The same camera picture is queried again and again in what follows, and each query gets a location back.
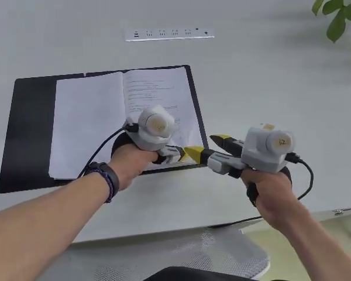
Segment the document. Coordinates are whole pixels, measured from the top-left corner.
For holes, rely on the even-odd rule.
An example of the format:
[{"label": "document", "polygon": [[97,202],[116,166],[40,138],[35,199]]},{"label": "document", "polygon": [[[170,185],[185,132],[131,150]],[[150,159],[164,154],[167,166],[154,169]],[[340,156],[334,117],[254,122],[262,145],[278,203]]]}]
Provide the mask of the document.
[{"label": "document", "polygon": [[[99,145],[137,119],[146,108],[163,106],[175,119],[169,145],[203,146],[198,118],[184,67],[131,70],[103,76],[59,80],[56,87],[49,175],[74,179]],[[114,139],[94,161],[108,162]],[[146,170],[195,164],[190,158],[172,165],[150,164]]]}]

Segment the desk surface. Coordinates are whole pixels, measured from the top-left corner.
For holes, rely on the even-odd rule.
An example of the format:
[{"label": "desk surface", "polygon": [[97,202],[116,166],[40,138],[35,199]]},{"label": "desk surface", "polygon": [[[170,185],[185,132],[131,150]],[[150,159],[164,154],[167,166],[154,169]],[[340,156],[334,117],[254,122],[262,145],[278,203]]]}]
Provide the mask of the desk surface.
[{"label": "desk surface", "polygon": [[[191,66],[208,134],[244,138],[251,125],[293,131],[315,172],[304,204],[351,207],[351,44],[330,43],[312,1],[0,0],[0,166],[19,77]],[[126,43],[123,28],[212,27],[216,38]],[[216,146],[209,142],[211,148]],[[308,173],[289,166],[294,190]],[[52,189],[0,194],[0,210]],[[75,241],[220,224],[257,215],[240,181],[207,168],[138,177]]]}]

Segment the clipboard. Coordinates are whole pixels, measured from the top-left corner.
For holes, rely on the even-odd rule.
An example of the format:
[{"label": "clipboard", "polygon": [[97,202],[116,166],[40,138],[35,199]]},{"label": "clipboard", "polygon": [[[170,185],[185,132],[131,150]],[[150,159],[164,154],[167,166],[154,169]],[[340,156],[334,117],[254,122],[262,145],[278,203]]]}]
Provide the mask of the clipboard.
[{"label": "clipboard", "polygon": [[[178,67],[186,69],[202,143],[205,148],[208,148],[190,66],[139,69],[154,70]],[[119,71],[125,73],[129,70],[19,78],[15,81],[0,171],[0,193],[43,189],[62,186],[70,182],[70,180],[54,179],[49,176],[57,80],[101,76]],[[201,166],[204,165],[169,167],[145,171],[142,174],[192,169]]]}]

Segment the socket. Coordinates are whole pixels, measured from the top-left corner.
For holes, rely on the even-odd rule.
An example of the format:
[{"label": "socket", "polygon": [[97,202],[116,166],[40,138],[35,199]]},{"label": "socket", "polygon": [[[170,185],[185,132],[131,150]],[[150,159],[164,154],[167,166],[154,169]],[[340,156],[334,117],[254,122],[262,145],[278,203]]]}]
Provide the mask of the socket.
[{"label": "socket", "polygon": [[126,42],[214,38],[210,28],[125,28]]}]

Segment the forearm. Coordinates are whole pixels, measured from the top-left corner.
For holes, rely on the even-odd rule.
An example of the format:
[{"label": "forearm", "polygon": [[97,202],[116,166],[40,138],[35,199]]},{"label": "forearm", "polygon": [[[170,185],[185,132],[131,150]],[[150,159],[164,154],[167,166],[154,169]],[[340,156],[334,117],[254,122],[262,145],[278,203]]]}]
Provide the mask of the forearm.
[{"label": "forearm", "polygon": [[281,232],[297,252],[312,281],[351,280],[351,257],[301,206]]},{"label": "forearm", "polygon": [[0,280],[33,280],[108,198],[96,173],[0,212]]}]

